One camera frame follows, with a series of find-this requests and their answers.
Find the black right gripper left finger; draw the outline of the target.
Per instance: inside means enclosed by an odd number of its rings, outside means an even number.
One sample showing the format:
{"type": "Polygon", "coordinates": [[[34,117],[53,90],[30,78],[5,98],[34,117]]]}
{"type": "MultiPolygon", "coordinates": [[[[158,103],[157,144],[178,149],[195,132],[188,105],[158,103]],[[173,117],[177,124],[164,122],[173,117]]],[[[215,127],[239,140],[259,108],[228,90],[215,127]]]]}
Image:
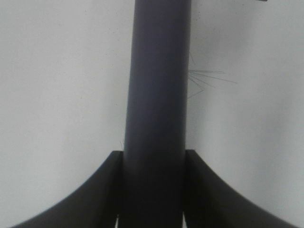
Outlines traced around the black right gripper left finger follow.
{"type": "Polygon", "coordinates": [[[114,228],[120,207],[122,151],[113,151],[94,174],[56,205],[18,228],[114,228]]]}

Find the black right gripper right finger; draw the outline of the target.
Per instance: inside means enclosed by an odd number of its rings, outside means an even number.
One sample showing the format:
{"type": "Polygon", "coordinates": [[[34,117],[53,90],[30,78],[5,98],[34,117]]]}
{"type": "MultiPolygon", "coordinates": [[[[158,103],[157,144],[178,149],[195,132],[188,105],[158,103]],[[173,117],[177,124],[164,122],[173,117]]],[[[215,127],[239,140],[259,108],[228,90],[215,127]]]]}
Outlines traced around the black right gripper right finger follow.
{"type": "Polygon", "coordinates": [[[194,151],[185,157],[183,212],[189,228],[291,228],[225,183],[194,151]]]}

